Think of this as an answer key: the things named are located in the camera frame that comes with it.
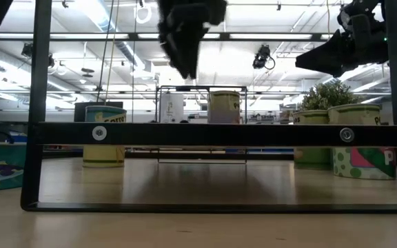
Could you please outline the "green label tin can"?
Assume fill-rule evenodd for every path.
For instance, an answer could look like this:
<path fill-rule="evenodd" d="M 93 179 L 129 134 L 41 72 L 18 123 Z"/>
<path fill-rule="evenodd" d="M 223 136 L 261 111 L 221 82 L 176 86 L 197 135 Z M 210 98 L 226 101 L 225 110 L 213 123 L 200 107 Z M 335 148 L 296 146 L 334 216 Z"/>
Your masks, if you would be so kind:
<path fill-rule="evenodd" d="M 306 110 L 293 114 L 295 125 L 323 125 L 328 124 L 329 117 L 326 110 Z M 294 149 L 294 167 L 296 169 L 330 170 L 330 149 L 297 147 Z"/>

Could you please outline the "potted plant in slatted pot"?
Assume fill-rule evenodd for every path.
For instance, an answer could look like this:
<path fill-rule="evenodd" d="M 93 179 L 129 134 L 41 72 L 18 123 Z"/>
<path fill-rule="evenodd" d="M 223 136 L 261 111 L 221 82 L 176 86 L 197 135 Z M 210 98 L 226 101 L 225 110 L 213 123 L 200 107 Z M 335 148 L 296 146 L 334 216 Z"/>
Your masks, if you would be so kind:
<path fill-rule="evenodd" d="M 339 105 L 360 103 L 362 97 L 355 95 L 351 87 L 342 83 L 316 84 L 309 89 L 303 97 L 299 109 L 308 110 L 328 110 Z"/>

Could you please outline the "black overhead crossbar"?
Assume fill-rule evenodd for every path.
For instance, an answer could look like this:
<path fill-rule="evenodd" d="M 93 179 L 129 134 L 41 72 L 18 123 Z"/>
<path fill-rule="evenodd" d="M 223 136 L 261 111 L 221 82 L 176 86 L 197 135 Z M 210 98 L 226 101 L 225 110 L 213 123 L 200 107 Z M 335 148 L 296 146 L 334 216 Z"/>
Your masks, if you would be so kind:
<path fill-rule="evenodd" d="M 0 32 L 0 41 L 32 41 L 33 33 L 27 32 Z M 293 33 L 293 32 L 209 32 L 202 38 L 204 41 L 272 41 L 272 42 L 324 42 L 332 34 L 323 33 Z M 117 32 L 107 34 L 103 32 L 94 33 L 51 33 L 51 41 L 157 41 L 159 35 L 149 32 Z"/>

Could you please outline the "teal and yellow coffee can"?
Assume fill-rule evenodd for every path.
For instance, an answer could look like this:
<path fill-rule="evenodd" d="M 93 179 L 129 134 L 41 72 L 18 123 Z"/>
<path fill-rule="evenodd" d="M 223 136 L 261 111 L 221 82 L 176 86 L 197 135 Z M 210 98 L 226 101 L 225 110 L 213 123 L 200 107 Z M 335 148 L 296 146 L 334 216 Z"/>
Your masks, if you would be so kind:
<path fill-rule="evenodd" d="M 127 111 L 121 107 L 91 105 L 85 108 L 86 122 L 125 123 Z M 83 166 L 89 168 L 122 167 L 125 148 L 120 145 L 84 145 Z"/>

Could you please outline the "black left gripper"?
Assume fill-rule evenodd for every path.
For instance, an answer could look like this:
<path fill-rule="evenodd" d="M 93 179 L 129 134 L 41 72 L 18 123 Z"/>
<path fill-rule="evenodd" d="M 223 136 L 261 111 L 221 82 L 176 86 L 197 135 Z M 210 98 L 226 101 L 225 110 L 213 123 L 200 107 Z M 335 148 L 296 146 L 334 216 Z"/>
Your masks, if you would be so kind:
<path fill-rule="evenodd" d="M 179 47 L 169 32 L 193 30 L 207 33 L 207 25 L 223 22 L 227 10 L 226 0 L 156 0 L 159 8 L 159 45 L 170 60 L 169 64 L 184 79 L 195 79 L 199 39 L 182 35 Z"/>

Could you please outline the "blue storage bin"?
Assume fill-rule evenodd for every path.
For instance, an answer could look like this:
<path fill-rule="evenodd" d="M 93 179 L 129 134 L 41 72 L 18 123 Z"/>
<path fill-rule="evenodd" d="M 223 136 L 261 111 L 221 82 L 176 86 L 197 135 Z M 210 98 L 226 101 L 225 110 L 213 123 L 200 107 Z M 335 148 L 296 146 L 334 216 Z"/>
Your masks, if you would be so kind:
<path fill-rule="evenodd" d="M 26 143 L 28 140 L 27 134 L 24 133 L 11 132 L 10 135 L 14 143 Z"/>

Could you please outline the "white label tin can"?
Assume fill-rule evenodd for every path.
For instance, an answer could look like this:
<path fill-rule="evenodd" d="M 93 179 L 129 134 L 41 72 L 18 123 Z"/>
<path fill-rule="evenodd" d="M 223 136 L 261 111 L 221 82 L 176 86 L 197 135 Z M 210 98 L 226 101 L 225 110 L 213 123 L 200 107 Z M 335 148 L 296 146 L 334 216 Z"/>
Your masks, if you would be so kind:
<path fill-rule="evenodd" d="M 161 123 L 180 123 L 184 115 L 184 100 L 182 94 L 163 93 L 160 100 Z"/>

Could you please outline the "green polka dot peas can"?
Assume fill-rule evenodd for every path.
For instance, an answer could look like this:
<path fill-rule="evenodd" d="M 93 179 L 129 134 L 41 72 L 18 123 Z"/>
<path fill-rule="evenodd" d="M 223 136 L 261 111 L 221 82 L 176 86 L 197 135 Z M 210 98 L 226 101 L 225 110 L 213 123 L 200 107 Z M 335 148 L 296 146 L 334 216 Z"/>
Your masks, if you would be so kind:
<path fill-rule="evenodd" d="M 339 105 L 327 110 L 330 124 L 380 125 L 380 106 Z M 388 147 L 337 147 L 332 150 L 335 176 L 369 180 L 396 178 L 395 151 Z"/>

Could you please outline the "yellow label tin can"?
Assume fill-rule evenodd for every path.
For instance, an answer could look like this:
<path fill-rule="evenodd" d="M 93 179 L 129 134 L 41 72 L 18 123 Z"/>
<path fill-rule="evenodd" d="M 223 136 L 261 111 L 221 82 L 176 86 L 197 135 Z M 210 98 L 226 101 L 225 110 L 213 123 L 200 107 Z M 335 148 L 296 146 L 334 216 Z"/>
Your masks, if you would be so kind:
<path fill-rule="evenodd" d="M 241 119 L 240 94 L 235 91 L 210 92 L 207 119 L 210 124 L 239 124 Z"/>

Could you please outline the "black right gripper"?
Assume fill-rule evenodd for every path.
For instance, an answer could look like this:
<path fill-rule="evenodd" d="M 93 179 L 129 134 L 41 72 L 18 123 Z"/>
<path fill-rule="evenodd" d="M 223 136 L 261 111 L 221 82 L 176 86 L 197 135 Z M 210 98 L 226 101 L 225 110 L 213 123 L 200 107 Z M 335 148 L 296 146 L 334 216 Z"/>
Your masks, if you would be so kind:
<path fill-rule="evenodd" d="M 385 0 L 352 0 L 337 16 L 344 32 L 336 30 L 323 45 L 296 57 L 295 66 L 340 77 L 359 65 L 387 60 Z"/>

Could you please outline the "black aluminium table frame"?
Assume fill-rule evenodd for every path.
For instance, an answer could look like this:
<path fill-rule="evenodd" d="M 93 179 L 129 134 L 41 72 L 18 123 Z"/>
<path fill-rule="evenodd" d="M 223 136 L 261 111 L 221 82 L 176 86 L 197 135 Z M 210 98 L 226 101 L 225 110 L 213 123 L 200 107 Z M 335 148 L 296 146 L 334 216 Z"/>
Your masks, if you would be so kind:
<path fill-rule="evenodd" d="M 125 153 L 130 159 L 157 160 L 222 160 L 222 161 L 292 161 L 292 152 L 248 152 L 234 153 L 216 150 L 184 150 L 184 149 L 134 149 Z"/>

